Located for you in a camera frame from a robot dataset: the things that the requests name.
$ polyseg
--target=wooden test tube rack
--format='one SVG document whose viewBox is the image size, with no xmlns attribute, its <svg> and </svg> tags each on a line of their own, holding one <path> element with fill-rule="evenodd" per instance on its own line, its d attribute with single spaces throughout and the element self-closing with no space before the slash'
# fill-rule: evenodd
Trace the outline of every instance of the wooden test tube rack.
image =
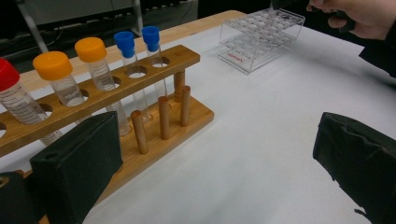
<svg viewBox="0 0 396 224">
<path fill-rule="evenodd" d="M 98 202 L 102 201 L 166 153 L 197 133 L 214 118 L 213 111 L 191 97 L 189 123 L 185 127 L 180 125 L 181 103 L 179 94 L 182 92 L 184 72 L 187 67 L 200 61 L 200 55 L 179 45 L 164 50 L 162 56 L 167 63 L 165 67 L 153 67 L 147 58 L 139 60 L 140 66 L 144 70 L 147 70 L 146 75 L 143 77 L 129 78 L 125 76 L 123 67 L 111 71 L 116 83 L 119 84 L 112 91 L 97 90 L 91 79 L 78 83 L 83 94 L 88 97 L 84 104 L 73 107 L 64 106 L 59 102 L 59 99 L 54 93 L 38 99 L 38 103 L 46 111 L 50 111 L 51 115 L 46 120 L 37 124 L 23 125 L 15 120 L 8 112 L 0 114 L 0 129 L 6 129 L 6 133 L 0 138 L 0 157 L 20 147 L 24 147 L 49 133 L 60 130 L 62 127 L 117 102 L 136 91 L 140 91 L 159 80 L 174 76 L 176 84 L 175 93 L 168 96 L 168 103 L 170 105 L 169 139 L 161 139 L 158 103 L 153 104 L 148 109 L 152 120 L 145 123 L 148 153 L 146 155 L 139 153 L 134 131 L 130 131 L 127 135 L 120 138 L 123 165 L 113 175 L 113 178 Z M 132 127 L 131 118 L 129 118 L 129 123 Z"/>
</svg>

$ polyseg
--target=wooden peg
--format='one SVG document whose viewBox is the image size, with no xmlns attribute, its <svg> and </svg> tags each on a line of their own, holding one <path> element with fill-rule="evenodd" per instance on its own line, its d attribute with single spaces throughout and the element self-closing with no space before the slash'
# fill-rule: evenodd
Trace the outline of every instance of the wooden peg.
<svg viewBox="0 0 396 224">
<path fill-rule="evenodd" d="M 186 82 L 185 70 L 174 74 L 175 101 L 178 103 L 181 102 L 181 89 L 185 85 L 185 82 Z"/>
<path fill-rule="evenodd" d="M 180 108 L 180 126 L 186 127 L 189 124 L 190 113 L 190 86 L 183 86 L 181 89 L 181 108 Z"/>
<path fill-rule="evenodd" d="M 146 138 L 145 126 L 143 124 L 143 115 L 140 110 L 131 113 L 132 124 L 134 126 L 134 136 L 137 141 L 139 152 L 146 155 L 149 152 L 148 142 Z"/>
<path fill-rule="evenodd" d="M 167 140 L 170 136 L 168 98 L 166 96 L 158 98 L 158 104 L 160 107 L 161 139 Z"/>
</svg>

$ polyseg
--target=table surface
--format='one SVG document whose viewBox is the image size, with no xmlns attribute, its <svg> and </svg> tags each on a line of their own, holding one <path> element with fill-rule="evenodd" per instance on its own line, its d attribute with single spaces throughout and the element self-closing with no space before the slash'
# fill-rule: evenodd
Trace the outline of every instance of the table surface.
<svg viewBox="0 0 396 224">
<path fill-rule="evenodd" d="M 241 15 L 161 32 L 163 49 L 182 44 L 201 55 L 186 84 L 215 119 L 97 204 L 84 224 L 370 223 L 312 150 L 325 111 L 395 138 L 395 80 L 362 60 L 361 46 L 307 28 L 290 53 L 245 75 L 217 57 L 222 20 Z"/>
</svg>

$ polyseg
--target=wooden rack top bar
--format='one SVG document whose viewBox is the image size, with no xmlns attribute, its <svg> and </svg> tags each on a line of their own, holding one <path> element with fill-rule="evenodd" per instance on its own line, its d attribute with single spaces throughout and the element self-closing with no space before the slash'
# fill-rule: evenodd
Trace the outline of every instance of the wooden rack top bar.
<svg viewBox="0 0 396 224">
<path fill-rule="evenodd" d="M 111 71 L 112 76 L 119 84 L 112 91 L 97 90 L 91 79 L 78 83 L 83 93 L 88 97 L 84 104 L 71 107 L 61 105 L 54 93 L 38 99 L 38 103 L 46 111 L 51 112 L 51 115 L 46 120 L 39 123 L 23 125 L 8 112 L 0 114 L 0 123 L 6 127 L 6 133 L 0 138 L 0 157 L 26 146 L 49 133 L 62 129 L 64 126 L 117 102 L 136 91 L 142 90 L 159 80 L 184 71 L 187 67 L 200 61 L 199 54 L 180 45 L 164 50 L 162 56 L 167 63 L 165 67 L 151 66 L 148 58 L 139 60 L 140 66 L 147 69 L 147 73 L 143 77 L 129 78 L 125 76 L 123 67 Z"/>
</svg>

